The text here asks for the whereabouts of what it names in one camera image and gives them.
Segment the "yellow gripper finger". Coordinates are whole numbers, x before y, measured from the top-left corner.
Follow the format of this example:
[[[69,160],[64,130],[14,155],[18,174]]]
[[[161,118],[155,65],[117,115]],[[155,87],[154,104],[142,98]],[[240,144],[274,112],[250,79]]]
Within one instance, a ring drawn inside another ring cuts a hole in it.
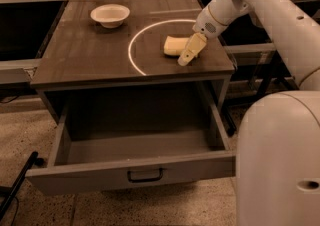
[[[188,65],[207,45],[207,38],[204,34],[195,33],[187,41],[186,46],[180,53],[178,64]]]

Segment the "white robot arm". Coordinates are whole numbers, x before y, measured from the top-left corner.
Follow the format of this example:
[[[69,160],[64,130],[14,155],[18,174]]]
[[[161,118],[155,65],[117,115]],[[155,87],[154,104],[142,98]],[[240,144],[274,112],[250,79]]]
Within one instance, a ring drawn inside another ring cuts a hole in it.
[[[252,12],[298,88],[255,102],[236,150],[237,226],[320,226],[320,25],[290,0],[212,0],[178,59],[187,65]]]

